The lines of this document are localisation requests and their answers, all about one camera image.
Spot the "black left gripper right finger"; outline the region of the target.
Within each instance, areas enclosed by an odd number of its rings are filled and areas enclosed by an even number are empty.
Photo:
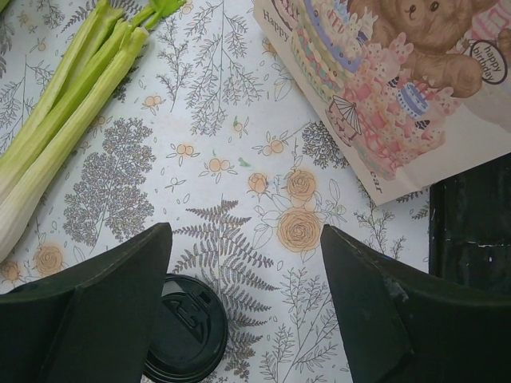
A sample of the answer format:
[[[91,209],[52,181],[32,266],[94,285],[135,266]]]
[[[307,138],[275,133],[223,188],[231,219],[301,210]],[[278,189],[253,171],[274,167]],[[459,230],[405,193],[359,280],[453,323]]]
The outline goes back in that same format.
[[[320,243],[353,381],[509,381],[509,296],[427,274],[331,225]]]

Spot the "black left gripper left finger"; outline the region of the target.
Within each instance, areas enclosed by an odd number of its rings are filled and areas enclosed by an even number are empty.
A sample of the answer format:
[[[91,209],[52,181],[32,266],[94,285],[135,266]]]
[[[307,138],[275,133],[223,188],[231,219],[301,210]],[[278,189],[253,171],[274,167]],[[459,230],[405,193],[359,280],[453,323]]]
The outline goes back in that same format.
[[[3,382],[138,382],[172,230],[157,223],[109,251],[1,296]]]

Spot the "brown paper takeout bag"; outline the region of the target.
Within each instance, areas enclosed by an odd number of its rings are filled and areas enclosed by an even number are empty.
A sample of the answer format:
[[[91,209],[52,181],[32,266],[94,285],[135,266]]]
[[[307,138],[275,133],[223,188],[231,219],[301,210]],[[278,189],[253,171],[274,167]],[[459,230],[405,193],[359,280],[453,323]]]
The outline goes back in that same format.
[[[258,1],[254,16],[376,204],[509,153],[509,2]]]

